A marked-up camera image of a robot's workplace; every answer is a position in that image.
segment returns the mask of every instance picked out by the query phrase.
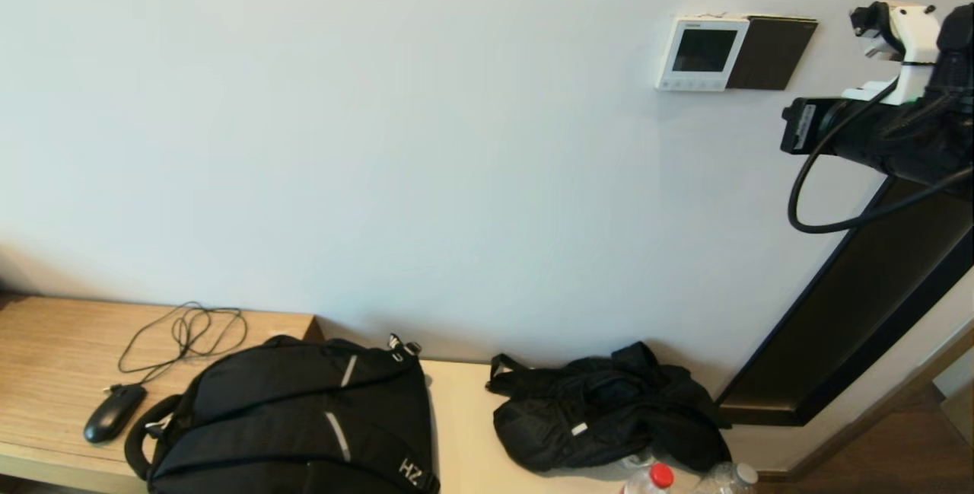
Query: black backpack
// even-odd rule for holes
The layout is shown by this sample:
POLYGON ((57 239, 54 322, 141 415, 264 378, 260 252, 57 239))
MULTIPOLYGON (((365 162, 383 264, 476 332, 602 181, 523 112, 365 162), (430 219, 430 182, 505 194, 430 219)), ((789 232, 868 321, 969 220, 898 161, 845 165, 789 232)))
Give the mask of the black backpack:
POLYGON ((436 494, 420 348, 390 348, 277 336, 226 356, 133 425, 126 460, 155 494, 436 494))
POLYGON ((487 389, 511 398, 494 411, 494 429, 511 459, 533 472, 601 466, 648 446, 699 472, 731 461, 719 429, 731 425, 710 394, 644 344, 560 369, 497 355, 487 389))

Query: reflective strip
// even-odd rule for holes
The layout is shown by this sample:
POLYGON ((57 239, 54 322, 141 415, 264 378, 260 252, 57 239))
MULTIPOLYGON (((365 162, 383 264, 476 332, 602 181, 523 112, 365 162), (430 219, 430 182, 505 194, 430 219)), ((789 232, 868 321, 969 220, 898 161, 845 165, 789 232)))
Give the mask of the reflective strip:
POLYGON ((331 422, 332 429, 335 429, 335 436, 338 438, 338 446, 342 448, 342 456, 345 456, 345 462, 351 462, 352 453, 349 451, 349 442, 345 440, 345 432, 342 431, 342 426, 338 424, 338 418, 335 417, 331 412, 324 413, 328 417, 328 421, 331 422))
POLYGON ((355 370, 355 362, 358 360, 358 355, 352 355, 349 359, 349 366, 345 369, 345 377, 342 378, 342 387, 349 385, 349 380, 352 379, 352 370, 355 370))

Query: white wall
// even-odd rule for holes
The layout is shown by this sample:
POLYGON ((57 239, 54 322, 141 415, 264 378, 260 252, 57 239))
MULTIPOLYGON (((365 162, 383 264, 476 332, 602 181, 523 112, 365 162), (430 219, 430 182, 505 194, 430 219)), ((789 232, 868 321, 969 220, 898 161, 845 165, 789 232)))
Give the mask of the white wall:
MULTIPOLYGON (((0 0, 0 276, 454 359, 644 338, 716 391, 839 238, 788 226, 779 115, 892 73, 872 1, 0 0), (654 92, 704 11, 822 24, 787 92, 654 92)), ((879 179, 823 160, 803 216, 879 179)))

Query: wooden shelf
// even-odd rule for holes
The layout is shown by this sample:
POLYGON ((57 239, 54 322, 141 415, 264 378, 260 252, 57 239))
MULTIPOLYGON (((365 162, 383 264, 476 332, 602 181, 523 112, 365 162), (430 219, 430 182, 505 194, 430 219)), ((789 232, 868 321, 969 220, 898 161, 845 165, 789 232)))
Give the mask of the wooden shelf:
MULTIPOLYGON (((110 494, 144 493, 145 484, 129 469, 123 453, 128 428, 114 441, 98 446, 84 440, 82 429, 104 401, 104 387, 142 379, 140 374, 118 372, 119 355, 140 327, 169 310, 168 306, 0 295, 0 474, 110 494)), ((246 311, 246 317, 248 334, 241 349, 278 334, 323 338, 309 314, 246 311)), ((220 320, 213 336, 222 329, 220 320)), ((126 365, 172 359, 177 345, 167 325, 140 336, 126 365)), ((202 347, 213 340, 208 336, 202 347)), ((182 393, 215 359, 177 363, 146 386, 148 397, 136 415, 164 397, 182 393)))

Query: mouse cable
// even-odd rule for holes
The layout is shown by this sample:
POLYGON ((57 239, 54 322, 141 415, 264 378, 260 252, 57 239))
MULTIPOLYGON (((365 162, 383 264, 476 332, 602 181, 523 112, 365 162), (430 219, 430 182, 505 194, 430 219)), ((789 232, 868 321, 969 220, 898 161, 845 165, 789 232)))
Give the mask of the mouse cable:
POLYGON ((202 306, 199 302, 186 302, 181 304, 164 314, 163 317, 157 318, 157 320, 152 321, 152 323, 146 324, 145 327, 139 328, 135 335, 132 336, 132 340, 125 347, 125 351, 122 351, 122 355, 119 356, 118 369, 122 373, 133 373, 133 372, 146 372, 145 376, 142 377, 137 384, 137 386, 142 386, 147 384, 156 378, 159 378, 168 369, 173 367, 175 363, 181 362, 181 360, 189 359, 199 359, 199 358, 209 358, 209 356, 228 354, 234 351, 236 348, 240 348, 244 344, 244 340, 247 340, 247 319, 244 317, 244 312, 240 308, 206 308, 202 306), (230 316, 230 323, 223 327, 217 335, 216 340, 208 348, 198 349, 199 339, 213 328, 213 317, 223 314, 223 316, 230 316), (136 368, 126 368, 125 358, 132 351, 132 347, 144 332, 149 330, 156 325, 163 323, 168 318, 173 318, 173 323, 170 325, 170 334, 173 336, 173 341, 177 343, 177 356, 173 359, 168 359, 165 362, 156 363, 156 365, 146 365, 139 366, 136 368), (235 342, 232 346, 225 349, 217 349, 220 343, 227 336, 230 328, 234 326, 235 323, 243 324, 243 335, 240 336, 240 340, 235 342))

